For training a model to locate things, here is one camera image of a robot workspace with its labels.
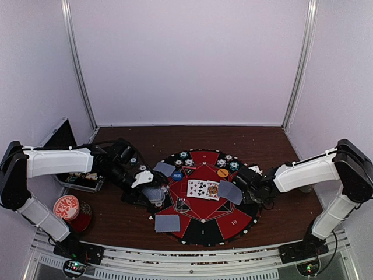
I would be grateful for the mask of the green chips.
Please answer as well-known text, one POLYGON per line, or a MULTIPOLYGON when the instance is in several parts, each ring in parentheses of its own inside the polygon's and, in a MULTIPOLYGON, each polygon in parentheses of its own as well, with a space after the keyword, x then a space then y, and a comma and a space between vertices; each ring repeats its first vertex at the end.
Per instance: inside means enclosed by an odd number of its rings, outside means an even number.
POLYGON ((240 164, 238 162, 230 162, 229 168, 232 172, 236 172, 240 168, 240 164))
POLYGON ((179 158, 181 158, 182 160, 186 159, 186 158, 189 158, 189 153, 186 152, 186 151, 182 151, 178 154, 179 158))

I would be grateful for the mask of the orange big blind button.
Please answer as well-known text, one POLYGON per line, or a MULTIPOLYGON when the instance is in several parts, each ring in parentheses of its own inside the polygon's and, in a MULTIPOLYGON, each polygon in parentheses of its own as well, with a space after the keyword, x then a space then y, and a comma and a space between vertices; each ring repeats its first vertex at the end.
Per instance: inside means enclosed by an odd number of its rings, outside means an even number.
POLYGON ((217 174, 221 178, 226 178, 229 176, 229 171, 227 169, 218 169, 217 174))

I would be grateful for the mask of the blue playing card deck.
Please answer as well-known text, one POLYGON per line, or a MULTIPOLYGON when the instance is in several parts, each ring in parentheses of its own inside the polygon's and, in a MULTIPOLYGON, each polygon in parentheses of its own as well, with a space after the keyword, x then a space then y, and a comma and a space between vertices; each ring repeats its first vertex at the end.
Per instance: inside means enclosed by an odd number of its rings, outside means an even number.
POLYGON ((142 190, 144 196, 151 202, 151 203, 161 203, 166 198, 166 189, 164 187, 161 188, 153 188, 153 187, 145 187, 142 190))

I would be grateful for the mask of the white chips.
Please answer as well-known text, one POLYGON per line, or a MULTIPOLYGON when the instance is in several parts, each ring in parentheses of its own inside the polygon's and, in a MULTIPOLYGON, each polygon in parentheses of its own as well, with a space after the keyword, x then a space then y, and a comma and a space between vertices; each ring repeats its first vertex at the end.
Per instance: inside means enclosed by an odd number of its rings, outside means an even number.
POLYGON ((194 161, 192 159, 186 159, 185 162, 184 162, 184 165, 185 166, 193 166, 194 161))
POLYGON ((225 167, 226 164, 227 164, 227 162, 226 162, 225 159, 219 159, 219 160, 217 161, 217 163, 216 163, 216 165, 217 165, 218 167, 225 167))

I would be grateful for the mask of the jack of hearts card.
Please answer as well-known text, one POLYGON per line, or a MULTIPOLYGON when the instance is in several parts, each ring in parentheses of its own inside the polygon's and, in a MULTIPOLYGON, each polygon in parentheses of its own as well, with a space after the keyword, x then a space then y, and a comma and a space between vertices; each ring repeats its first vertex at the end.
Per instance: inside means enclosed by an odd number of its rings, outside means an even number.
POLYGON ((206 195, 210 200, 218 201, 220 199, 219 195, 219 183, 216 181, 207 181, 207 191, 206 195))

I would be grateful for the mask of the red black chips seat three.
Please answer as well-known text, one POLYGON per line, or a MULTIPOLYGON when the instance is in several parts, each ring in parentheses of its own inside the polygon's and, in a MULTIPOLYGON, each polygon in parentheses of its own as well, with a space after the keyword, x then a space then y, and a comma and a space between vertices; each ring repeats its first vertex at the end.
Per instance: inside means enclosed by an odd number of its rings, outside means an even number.
POLYGON ((157 209, 162 209, 164 208, 164 202, 157 202, 154 204, 154 207, 157 209))

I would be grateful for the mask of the blue small blind button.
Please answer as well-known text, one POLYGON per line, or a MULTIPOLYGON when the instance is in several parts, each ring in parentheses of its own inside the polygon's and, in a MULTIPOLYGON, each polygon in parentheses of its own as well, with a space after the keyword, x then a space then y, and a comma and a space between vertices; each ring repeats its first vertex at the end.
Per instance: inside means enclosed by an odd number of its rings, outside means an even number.
POLYGON ((183 178, 184 178, 184 175, 183 175, 183 173, 180 172, 180 171, 175 171, 175 172, 171 175, 171 179, 174 180, 174 181, 181 181, 183 178))

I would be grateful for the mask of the red black chips seat five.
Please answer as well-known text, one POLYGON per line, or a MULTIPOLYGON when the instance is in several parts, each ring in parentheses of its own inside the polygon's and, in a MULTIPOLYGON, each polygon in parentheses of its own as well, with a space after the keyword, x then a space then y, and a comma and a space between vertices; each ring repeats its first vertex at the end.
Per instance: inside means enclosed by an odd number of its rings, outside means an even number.
POLYGON ((174 162, 175 166, 182 166, 182 164, 183 164, 183 161, 179 159, 174 162))

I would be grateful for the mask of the triangular all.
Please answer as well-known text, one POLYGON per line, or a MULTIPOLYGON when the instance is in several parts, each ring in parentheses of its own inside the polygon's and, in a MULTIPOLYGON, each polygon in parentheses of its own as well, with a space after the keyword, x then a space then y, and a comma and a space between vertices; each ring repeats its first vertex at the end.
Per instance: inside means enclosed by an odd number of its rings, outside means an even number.
POLYGON ((188 177, 196 170, 196 167, 193 166, 182 166, 182 171, 184 172, 184 175, 188 177))

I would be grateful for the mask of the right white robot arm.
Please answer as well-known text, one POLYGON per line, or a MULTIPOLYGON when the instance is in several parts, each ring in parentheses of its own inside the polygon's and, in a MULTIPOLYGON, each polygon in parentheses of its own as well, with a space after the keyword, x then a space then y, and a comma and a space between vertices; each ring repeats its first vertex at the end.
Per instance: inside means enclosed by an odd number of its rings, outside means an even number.
POLYGON ((261 174, 258 167, 242 167, 233 184, 249 201, 265 205, 275 197, 295 189, 327 181, 339 181, 336 198, 311 223, 309 232, 299 244, 303 257, 312 257, 332 231, 351 212, 372 199, 372 161, 348 139, 335 148, 299 162, 285 163, 261 174))

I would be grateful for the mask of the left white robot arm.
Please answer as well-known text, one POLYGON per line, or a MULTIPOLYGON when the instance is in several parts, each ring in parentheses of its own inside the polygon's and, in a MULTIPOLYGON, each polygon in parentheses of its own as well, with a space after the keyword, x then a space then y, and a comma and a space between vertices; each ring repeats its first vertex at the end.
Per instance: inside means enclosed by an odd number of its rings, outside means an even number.
POLYGON ((97 173, 119 187, 125 201, 138 204, 150 202, 143 190, 160 190, 168 178, 149 165, 134 175, 129 173, 129 162, 141 153, 128 141, 84 144, 69 147, 31 147, 18 141, 9 144, 1 162, 1 206, 19 213, 34 223, 56 243, 71 259, 78 259, 84 247, 75 231, 52 213, 27 188, 28 179, 65 173, 97 173))

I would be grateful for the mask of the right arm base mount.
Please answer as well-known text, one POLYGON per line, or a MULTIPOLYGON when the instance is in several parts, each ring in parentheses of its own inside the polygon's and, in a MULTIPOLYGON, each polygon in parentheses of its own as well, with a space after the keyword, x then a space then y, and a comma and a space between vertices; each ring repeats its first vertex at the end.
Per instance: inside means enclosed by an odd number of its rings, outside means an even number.
POLYGON ((321 254, 329 252, 329 248, 325 244, 316 247, 314 244, 304 244, 303 242, 285 244, 280 246, 278 250, 283 264, 316 259, 321 254))

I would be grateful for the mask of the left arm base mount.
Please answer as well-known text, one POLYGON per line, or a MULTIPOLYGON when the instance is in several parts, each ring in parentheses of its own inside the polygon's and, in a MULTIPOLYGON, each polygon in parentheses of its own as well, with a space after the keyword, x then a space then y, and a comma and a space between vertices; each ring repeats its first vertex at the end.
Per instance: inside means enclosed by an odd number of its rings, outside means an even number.
POLYGON ((80 263, 100 265, 104 247, 83 243, 77 234, 70 233, 63 241, 55 242, 53 253, 80 263))

